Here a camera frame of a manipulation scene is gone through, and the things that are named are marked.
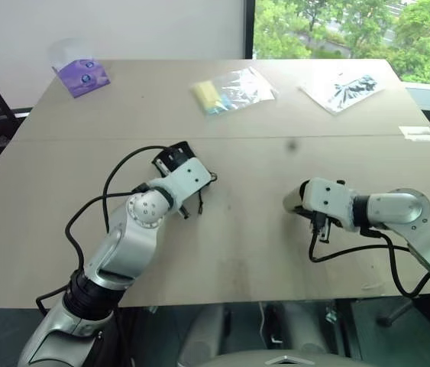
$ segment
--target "window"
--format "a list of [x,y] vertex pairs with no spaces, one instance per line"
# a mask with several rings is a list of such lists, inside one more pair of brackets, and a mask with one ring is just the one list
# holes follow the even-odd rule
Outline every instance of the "window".
[[380,58],[401,80],[430,84],[430,0],[247,0],[246,9],[247,58]]

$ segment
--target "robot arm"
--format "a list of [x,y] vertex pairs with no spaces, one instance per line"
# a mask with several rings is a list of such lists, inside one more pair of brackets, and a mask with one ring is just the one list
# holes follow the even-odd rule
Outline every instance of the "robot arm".
[[170,165],[162,171],[165,177],[142,184],[143,192],[133,193],[113,212],[109,234],[85,268],[74,272],[62,299],[27,342],[18,367],[84,365],[124,292],[153,258],[165,217],[212,181],[190,149],[173,152],[175,157],[171,153],[157,159],[159,164],[164,158],[164,168]]
[[313,178],[288,194],[283,205],[310,219],[321,213],[325,223],[318,231],[323,242],[328,241],[332,223],[350,232],[359,227],[390,229],[407,241],[410,252],[430,272],[430,201],[419,191],[396,189],[362,196],[343,181]]

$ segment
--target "plastic bag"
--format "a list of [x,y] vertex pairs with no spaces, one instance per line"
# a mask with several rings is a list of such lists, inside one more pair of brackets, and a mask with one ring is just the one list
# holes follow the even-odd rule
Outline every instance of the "plastic bag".
[[301,88],[327,111],[339,113],[384,89],[384,85],[370,74],[342,72],[313,78]]
[[206,115],[219,115],[276,98],[273,87],[252,67],[197,83],[192,92]]

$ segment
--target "white wall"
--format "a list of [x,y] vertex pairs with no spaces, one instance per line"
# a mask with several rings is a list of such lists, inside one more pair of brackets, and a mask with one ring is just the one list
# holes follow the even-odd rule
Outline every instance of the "white wall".
[[243,0],[0,0],[0,92],[33,106],[53,77],[47,47],[82,37],[98,58],[242,58]]

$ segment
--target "wooden table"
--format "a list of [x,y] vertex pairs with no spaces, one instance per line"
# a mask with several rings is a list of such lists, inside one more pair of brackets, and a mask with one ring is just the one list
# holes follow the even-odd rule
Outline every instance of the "wooden table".
[[[101,192],[109,171],[128,152],[180,139],[189,141],[219,179],[204,191],[201,216],[169,218],[154,260],[127,291],[123,306],[398,294],[384,250],[311,263],[309,222],[285,213],[282,199],[310,177],[344,179],[362,193],[413,187],[430,199],[430,141],[406,140],[398,128],[430,125],[387,63],[378,60],[361,63],[380,70],[390,89],[338,117],[329,115],[296,89],[300,69],[310,70],[312,63],[332,67],[342,61],[115,61],[108,65],[112,84],[77,100],[54,81],[0,157],[0,307],[33,307],[38,294],[67,282],[76,266],[63,234],[71,215]],[[246,65],[271,80],[280,99],[203,117],[189,85]],[[136,84],[125,82],[129,70]],[[150,85],[149,78],[157,80]],[[160,80],[164,89],[154,90]],[[138,102],[145,90],[145,101]],[[172,109],[168,95],[182,108]],[[379,109],[379,101],[391,107]],[[143,153],[126,164],[111,191],[156,177],[153,156]],[[112,200],[110,207],[120,202]],[[195,213],[197,199],[186,206]],[[104,236],[99,205],[73,233],[90,258]],[[317,254],[368,243],[333,229],[331,243],[318,245]],[[415,287],[423,267],[406,253],[397,254],[397,261],[404,286]],[[424,291],[430,292],[430,282]]]

